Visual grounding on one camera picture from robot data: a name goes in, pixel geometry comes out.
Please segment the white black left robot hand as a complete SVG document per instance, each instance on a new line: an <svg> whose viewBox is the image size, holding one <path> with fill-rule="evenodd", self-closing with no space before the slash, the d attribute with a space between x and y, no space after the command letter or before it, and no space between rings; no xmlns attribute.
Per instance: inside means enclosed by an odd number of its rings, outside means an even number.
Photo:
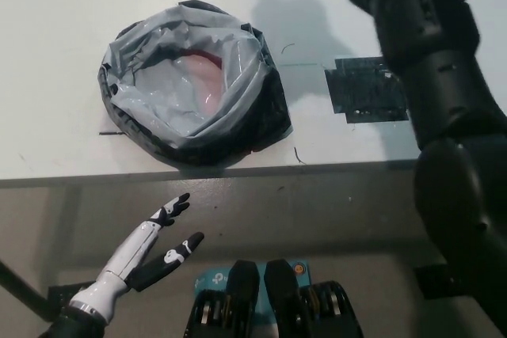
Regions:
<svg viewBox="0 0 507 338"><path fill-rule="evenodd" d="M116 249L94 283L71 299L70 306L108 324L118 298L131 289L141 292L180 267L204 240L203 233L194 233L147 264L144 260L160 231L173 225L175 218L189 207L189 197L185 193L172 199L141 222Z"/></svg>

